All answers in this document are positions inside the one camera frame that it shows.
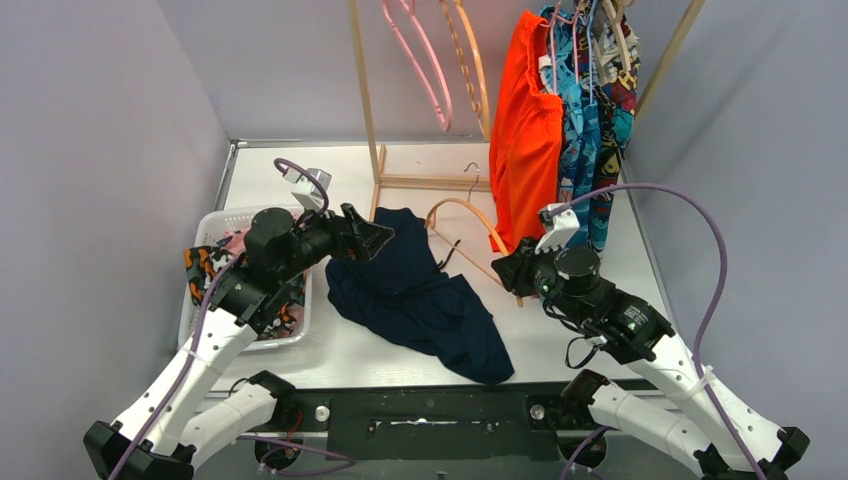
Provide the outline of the navy blue shorts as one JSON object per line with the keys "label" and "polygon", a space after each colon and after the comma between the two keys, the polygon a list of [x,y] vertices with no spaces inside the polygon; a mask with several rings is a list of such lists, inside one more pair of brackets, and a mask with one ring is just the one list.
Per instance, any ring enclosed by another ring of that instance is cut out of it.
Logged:
{"label": "navy blue shorts", "polygon": [[394,236],[373,260],[332,259],[325,268],[336,311],[473,382],[510,379],[515,369],[493,315],[463,275],[436,261],[424,220],[408,208],[380,207],[375,221]]}

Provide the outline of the pink shark print shorts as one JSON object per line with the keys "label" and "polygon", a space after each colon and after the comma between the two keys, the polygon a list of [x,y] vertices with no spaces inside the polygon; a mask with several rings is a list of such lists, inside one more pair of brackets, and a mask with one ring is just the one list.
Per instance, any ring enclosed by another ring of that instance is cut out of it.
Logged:
{"label": "pink shark print shorts", "polygon": [[245,251],[246,229],[228,231],[224,236],[213,243],[214,246],[226,250],[232,255],[238,255]]}

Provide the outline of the orange camouflage shorts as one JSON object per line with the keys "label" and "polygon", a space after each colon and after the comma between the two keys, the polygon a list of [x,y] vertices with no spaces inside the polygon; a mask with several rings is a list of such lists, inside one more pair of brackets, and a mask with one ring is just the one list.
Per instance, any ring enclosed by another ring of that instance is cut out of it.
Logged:
{"label": "orange camouflage shorts", "polygon": [[[219,245],[203,245],[184,251],[188,298],[194,308],[200,306],[209,284],[237,253]],[[288,342],[305,332],[307,311],[306,287],[309,276],[303,272],[282,288],[284,303],[258,334],[257,340]]]}

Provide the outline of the bright orange shorts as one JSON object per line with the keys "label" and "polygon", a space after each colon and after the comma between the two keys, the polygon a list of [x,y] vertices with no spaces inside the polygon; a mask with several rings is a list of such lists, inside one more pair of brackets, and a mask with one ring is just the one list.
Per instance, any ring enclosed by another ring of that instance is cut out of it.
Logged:
{"label": "bright orange shorts", "polygon": [[546,22],[525,11],[513,30],[501,75],[489,146],[495,230],[509,252],[540,237],[538,211],[557,201],[563,102],[544,90],[538,59],[546,53]]}

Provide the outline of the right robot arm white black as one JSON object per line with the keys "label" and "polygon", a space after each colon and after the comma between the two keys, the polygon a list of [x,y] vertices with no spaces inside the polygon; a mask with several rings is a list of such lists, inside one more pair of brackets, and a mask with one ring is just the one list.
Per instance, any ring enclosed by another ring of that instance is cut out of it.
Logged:
{"label": "right robot arm white black", "polygon": [[649,302],[600,274],[588,248],[539,252],[524,238],[491,264],[505,289],[537,295],[549,317],[577,333],[661,391],[677,408],[667,411],[581,367],[561,394],[571,424],[620,430],[665,453],[701,479],[784,479],[810,446],[797,427],[766,419],[728,389]]}

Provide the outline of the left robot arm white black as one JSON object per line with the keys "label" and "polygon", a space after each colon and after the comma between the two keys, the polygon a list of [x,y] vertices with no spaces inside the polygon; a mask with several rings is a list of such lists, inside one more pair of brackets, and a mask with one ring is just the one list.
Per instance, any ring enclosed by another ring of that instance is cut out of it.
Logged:
{"label": "left robot arm white black", "polygon": [[352,205],[341,209],[312,214],[303,223],[279,207],[252,217],[244,252],[211,278],[184,346],[130,407],[85,433],[98,478],[191,479],[241,435],[293,419],[293,386],[268,371],[204,412],[196,409],[278,317],[292,279],[327,257],[372,260],[394,237],[392,228],[367,221]]}

